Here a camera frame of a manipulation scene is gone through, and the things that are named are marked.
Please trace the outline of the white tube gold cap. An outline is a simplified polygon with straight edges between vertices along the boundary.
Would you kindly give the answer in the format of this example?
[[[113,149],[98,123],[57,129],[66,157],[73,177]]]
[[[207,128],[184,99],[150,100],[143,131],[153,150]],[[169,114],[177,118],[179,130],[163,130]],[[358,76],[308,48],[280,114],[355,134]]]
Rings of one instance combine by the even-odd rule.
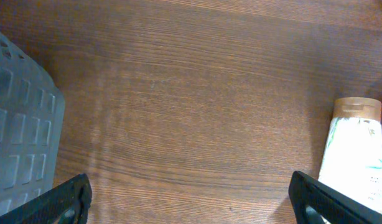
[[[339,98],[327,136],[318,180],[382,214],[380,101]]]

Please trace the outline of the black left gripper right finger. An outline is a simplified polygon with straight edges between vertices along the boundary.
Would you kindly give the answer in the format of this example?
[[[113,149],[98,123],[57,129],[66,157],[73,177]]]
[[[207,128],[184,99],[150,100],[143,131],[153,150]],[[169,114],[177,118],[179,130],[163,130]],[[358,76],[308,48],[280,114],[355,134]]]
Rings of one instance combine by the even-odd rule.
[[[382,214],[301,171],[293,172],[288,193],[298,224],[382,223]]]

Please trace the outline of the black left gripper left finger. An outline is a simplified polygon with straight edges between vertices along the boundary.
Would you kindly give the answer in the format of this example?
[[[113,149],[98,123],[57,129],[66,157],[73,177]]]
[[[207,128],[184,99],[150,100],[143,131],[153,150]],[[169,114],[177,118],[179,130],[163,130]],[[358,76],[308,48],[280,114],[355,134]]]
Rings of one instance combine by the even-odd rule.
[[[79,174],[46,193],[0,216],[2,223],[86,224],[92,190],[86,174]]]

